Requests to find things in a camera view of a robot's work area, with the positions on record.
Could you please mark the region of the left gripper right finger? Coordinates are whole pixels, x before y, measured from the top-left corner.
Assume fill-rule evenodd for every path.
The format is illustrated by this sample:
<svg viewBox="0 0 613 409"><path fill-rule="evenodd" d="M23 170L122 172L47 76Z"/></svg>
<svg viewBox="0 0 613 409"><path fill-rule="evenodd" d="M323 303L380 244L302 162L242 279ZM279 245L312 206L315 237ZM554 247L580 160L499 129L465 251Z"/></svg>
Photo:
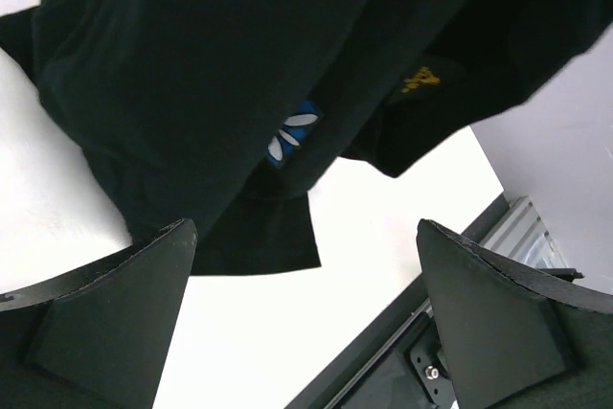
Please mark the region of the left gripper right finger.
<svg viewBox="0 0 613 409"><path fill-rule="evenodd" d="M417 246L460 407L611 407L611 295L433 220L420 222Z"/></svg>

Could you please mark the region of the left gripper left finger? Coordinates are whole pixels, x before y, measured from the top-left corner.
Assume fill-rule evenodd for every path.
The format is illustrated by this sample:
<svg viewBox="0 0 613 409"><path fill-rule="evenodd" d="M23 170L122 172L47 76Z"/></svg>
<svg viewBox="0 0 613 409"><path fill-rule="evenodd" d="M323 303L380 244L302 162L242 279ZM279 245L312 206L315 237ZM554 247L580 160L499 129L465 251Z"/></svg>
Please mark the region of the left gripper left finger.
<svg viewBox="0 0 613 409"><path fill-rule="evenodd" d="M196 243L193 222L179 220L2 294L2 407L152 407Z"/></svg>

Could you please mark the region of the black t-shirt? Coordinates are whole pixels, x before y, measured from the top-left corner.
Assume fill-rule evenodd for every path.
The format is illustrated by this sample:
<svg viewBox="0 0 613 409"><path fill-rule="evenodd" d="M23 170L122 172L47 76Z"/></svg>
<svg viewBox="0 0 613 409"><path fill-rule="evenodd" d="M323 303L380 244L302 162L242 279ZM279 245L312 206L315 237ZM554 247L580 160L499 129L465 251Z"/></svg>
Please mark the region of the black t-shirt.
<svg viewBox="0 0 613 409"><path fill-rule="evenodd" d="M526 102L612 0L40 0L1 47L134 240L180 218L194 275L319 265L308 191L338 158L399 177Z"/></svg>

